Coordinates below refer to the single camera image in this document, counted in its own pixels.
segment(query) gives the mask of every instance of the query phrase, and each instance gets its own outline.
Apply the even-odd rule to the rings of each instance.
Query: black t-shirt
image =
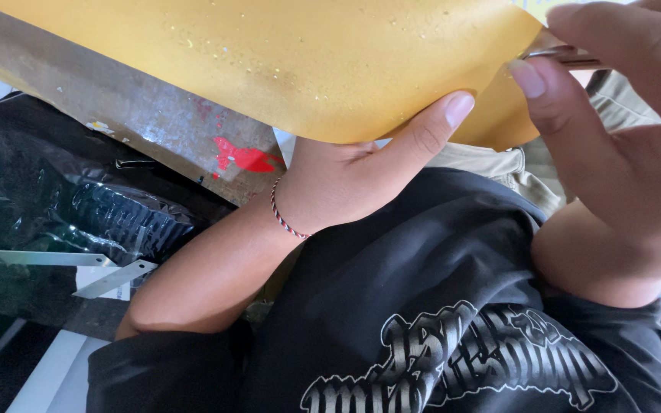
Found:
[[[543,299],[544,216],[427,168],[307,241],[242,364],[231,332],[144,333],[90,357],[88,411],[661,411],[661,299]]]

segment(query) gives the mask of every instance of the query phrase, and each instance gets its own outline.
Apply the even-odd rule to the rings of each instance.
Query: hand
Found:
[[[612,3],[564,5],[548,14],[548,24],[561,40],[627,76],[661,116],[661,13]],[[535,58],[514,62],[510,71],[565,186],[619,237],[661,254],[661,125],[608,133],[561,65]]]
[[[373,142],[336,145],[299,137],[292,164],[277,187],[278,211],[301,234],[372,214],[402,192],[473,106],[469,93],[450,93],[381,149]]]

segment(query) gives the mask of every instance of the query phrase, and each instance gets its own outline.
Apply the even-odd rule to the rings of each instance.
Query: red paint stain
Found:
[[[195,110],[200,115],[200,119],[205,122],[208,114],[213,110],[213,106],[210,105],[207,99],[200,98],[195,100]]]
[[[236,166],[252,172],[272,172],[275,167],[267,161],[272,159],[277,163],[284,164],[279,156],[265,154],[257,148],[237,148],[228,142],[225,137],[216,136],[213,140],[221,152],[216,155],[218,169],[226,170],[228,164],[233,160]]]

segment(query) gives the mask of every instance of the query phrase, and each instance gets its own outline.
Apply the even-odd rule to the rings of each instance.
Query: forearm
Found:
[[[138,332],[220,332],[234,323],[301,240],[275,219],[268,192],[180,249],[140,288],[117,338]]]
[[[532,258],[548,284],[600,304],[642,306],[661,290],[661,248],[617,236],[581,202],[546,221]]]

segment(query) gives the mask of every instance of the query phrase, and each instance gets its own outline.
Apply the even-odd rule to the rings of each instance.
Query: braided bracelet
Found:
[[[272,187],[272,212],[275,213],[275,218],[277,218],[277,221],[280,221],[280,225],[285,230],[287,230],[287,232],[289,232],[290,234],[298,237],[299,239],[308,239],[313,234],[301,234],[301,233],[297,232],[296,230],[293,230],[292,228],[289,227],[289,225],[287,225],[287,222],[285,222],[282,219],[282,216],[280,215],[280,211],[277,211],[277,204],[275,203],[275,190],[277,189],[277,184],[280,182],[280,179],[282,179],[281,176],[279,178],[277,178],[277,180],[275,181],[275,186]]]

